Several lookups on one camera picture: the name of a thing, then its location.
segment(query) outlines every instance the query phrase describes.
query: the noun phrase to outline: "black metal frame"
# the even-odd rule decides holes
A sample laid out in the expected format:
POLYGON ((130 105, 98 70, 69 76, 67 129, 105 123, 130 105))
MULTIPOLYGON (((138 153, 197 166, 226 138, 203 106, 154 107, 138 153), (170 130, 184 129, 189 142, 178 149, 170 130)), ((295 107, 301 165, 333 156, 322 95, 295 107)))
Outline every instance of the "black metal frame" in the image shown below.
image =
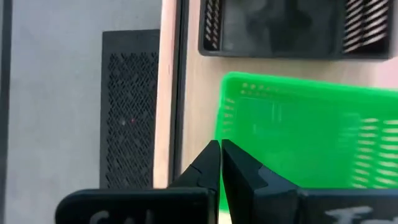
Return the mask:
POLYGON ((187 64, 189 1, 177 0, 170 118, 169 183, 181 174, 182 128, 187 64))
POLYGON ((11 69, 12 0, 2 0, 2 42, 0 80, 0 224, 4 223, 6 198, 8 117, 11 69))

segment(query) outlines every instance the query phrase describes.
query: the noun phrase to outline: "wooden panel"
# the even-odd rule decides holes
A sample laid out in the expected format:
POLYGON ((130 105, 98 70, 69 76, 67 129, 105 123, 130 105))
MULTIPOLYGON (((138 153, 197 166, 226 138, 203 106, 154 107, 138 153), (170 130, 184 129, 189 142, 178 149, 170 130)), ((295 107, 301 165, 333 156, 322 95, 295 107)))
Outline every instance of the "wooden panel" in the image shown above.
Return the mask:
POLYGON ((156 104, 154 188, 165 188, 169 181, 170 117, 176 8, 177 0, 164 0, 162 3, 156 104))

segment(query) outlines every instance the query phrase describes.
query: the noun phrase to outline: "gray wall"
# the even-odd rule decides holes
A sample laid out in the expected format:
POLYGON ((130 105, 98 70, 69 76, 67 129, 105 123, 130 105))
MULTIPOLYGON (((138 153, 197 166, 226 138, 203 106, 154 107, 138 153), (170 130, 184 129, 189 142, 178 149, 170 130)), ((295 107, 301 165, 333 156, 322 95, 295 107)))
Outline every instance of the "gray wall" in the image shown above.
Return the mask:
POLYGON ((53 223, 99 186, 101 35, 158 29, 161 0, 14 0, 6 224, 53 223))

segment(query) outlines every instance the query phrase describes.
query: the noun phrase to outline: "basket slot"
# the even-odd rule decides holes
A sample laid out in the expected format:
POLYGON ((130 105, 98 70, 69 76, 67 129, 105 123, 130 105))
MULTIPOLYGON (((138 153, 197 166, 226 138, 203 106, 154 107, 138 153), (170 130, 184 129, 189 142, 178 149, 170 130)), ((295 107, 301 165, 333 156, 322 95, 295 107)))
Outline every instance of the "basket slot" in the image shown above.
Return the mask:
POLYGON ((347 0, 343 53, 388 52, 388 15, 392 0, 347 0))
POLYGON ((220 49, 222 0, 207 0, 204 11, 203 46, 206 50, 220 49))

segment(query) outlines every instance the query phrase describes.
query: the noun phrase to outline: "ventilation grille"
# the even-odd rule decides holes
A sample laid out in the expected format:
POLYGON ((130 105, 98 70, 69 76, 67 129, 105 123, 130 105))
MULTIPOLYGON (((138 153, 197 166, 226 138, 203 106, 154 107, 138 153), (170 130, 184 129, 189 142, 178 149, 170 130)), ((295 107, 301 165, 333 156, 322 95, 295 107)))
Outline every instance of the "ventilation grille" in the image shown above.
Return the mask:
POLYGON ((221 1, 206 1, 204 47, 207 50, 219 50, 220 48, 221 1))
POLYGON ((107 66, 109 189, 152 187, 158 53, 111 54, 107 66))
POLYGON ((390 1, 347 1, 344 53, 354 52, 365 46, 377 44, 387 38, 390 1))

